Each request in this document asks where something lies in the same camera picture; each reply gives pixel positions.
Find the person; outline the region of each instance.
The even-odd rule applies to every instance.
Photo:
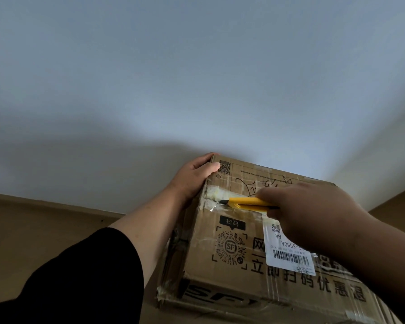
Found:
[[[208,153],[185,164],[151,201],[38,268],[0,322],[137,323],[144,287],[177,220],[220,163]],[[267,215],[303,248],[329,256],[363,281],[405,323],[405,233],[363,210],[336,186],[268,187]]]

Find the cardboard box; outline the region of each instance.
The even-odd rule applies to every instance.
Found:
[[[267,266],[262,215],[206,198],[211,187],[254,196],[262,187],[332,183],[220,155],[216,161],[221,168],[182,220],[187,227],[170,252],[159,300],[259,322],[386,323],[375,294],[341,265],[315,256],[316,276]]]

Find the black shirt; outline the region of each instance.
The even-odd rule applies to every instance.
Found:
[[[119,230],[100,229],[39,267],[0,323],[138,323],[144,294],[140,258]]]

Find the finger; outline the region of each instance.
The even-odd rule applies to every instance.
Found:
[[[280,219],[282,217],[282,212],[280,209],[270,209],[267,211],[267,217],[280,221]]]
[[[255,196],[261,200],[281,207],[286,193],[288,193],[288,189],[286,187],[263,187],[262,189],[258,190]]]
[[[202,155],[201,157],[195,158],[194,160],[190,161],[189,165],[193,166],[194,169],[197,169],[208,162],[214,154],[215,152],[206,153],[205,155]]]
[[[207,178],[211,173],[218,171],[220,167],[221,164],[219,162],[207,162],[200,168],[196,169],[196,172],[198,176]]]

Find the person's right hand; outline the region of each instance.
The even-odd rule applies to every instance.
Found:
[[[376,220],[339,187],[298,183],[287,187],[267,187],[256,197],[280,209],[269,210],[288,239],[311,252],[338,255],[354,245],[363,225]]]

